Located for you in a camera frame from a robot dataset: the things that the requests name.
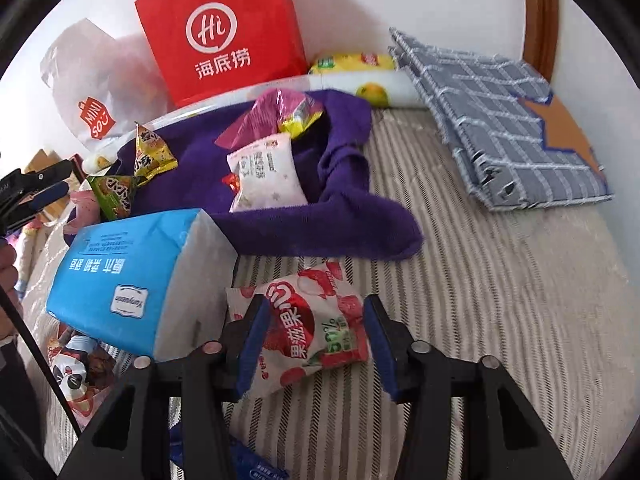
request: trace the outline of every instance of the folded gray cloth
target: folded gray cloth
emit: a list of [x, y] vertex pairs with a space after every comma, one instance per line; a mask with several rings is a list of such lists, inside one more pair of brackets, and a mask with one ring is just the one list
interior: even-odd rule
[[466, 190], [491, 210], [610, 200], [591, 145], [524, 61], [421, 44], [391, 28], [390, 52], [436, 119]]

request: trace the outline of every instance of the blue gripper pad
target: blue gripper pad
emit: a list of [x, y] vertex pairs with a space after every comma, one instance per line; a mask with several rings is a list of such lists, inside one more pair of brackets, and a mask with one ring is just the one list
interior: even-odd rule
[[254, 316], [251, 328], [238, 357], [238, 380], [236, 381], [238, 397], [244, 395], [254, 380], [255, 367], [258, 364], [262, 343], [271, 322], [271, 303], [269, 300], [264, 296], [254, 296], [244, 318], [251, 319], [251, 316]]
[[369, 337], [373, 360], [382, 381], [382, 387], [391, 396], [391, 400], [396, 402], [399, 397], [399, 386], [396, 380], [396, 360], [394, 359], [391, 344], [382, 327], [382, 321], [374, 307], [374, 302], [380, 304], [377, 296], [367, 296], [364, 300], [364, 329]]

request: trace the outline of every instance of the purple cloth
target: purple cloth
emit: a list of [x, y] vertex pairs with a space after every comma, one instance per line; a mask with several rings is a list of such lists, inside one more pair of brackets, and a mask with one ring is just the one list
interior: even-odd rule
[[[157, 133], [178, 168], [141, 187], [132, 215], [203, 208], [239, 254], [353, 256], [400, 260], [416, 253], [422, 234], [399, 203], [369, 193], [369, 165], [362, 155], [371, 130], [363, 99], [334, 90], [310, 93], [326, 113], [292, 143], [307, 206], [229, 213], [234, 195], [221, 179], [229, 174], [214, 140], [253, 102], [220, 108], [166, 126]], [[135, 142], [118, 153], [118, 174], [133, 174]]]

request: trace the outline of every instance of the mattress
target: mattress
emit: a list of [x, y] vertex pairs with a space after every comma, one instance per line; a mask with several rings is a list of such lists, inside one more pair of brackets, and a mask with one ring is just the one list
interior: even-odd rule
[[[393, 319], [445, 354], [498, 356], [532, 402], [576, 479], [597, 479], [640, 412], [638, 300], [596, 206], [489, 213], [468, 197], [425, 110], [377, 110], [364, 152], [373, 193], [409, 209], [422, 250], [402, 262], [343, 258], [348, 279], [377, 293]], [[24, 299], [46, 348], [45, 302], [66, 250], [49, 237]], [[234, 286], [255, 285], [321, 258], [243, 256]], [[46, 422], [46, 458], [62, 467], [75, 437], [24, 345]], [[124, 369], [130, 356], [109, 349]], [[391, 479], [409, 406], [383, 391], [373, 363], [334, 368], [264, 399], [224, 406], [230, 433], [293, 479]], [[172, 400], [170, 423], [179, 418]], [[449, 477], [460, 477], [462, 402], [452, 406]], [[174, 478], [182, 472], [173, 468]]]

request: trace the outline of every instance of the hand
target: hand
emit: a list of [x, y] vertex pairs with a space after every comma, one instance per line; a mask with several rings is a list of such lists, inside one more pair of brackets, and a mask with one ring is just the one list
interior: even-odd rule
[[[22, 305], [14, 287], [18, 281], [18, 270], [14, 267], [15, 250], [11, 245], [0, 245], [0, 286], [14, 302], [18, 312], [22, 314]], [[0, 340], [15, 333], [14, 324], [0, 308]]]

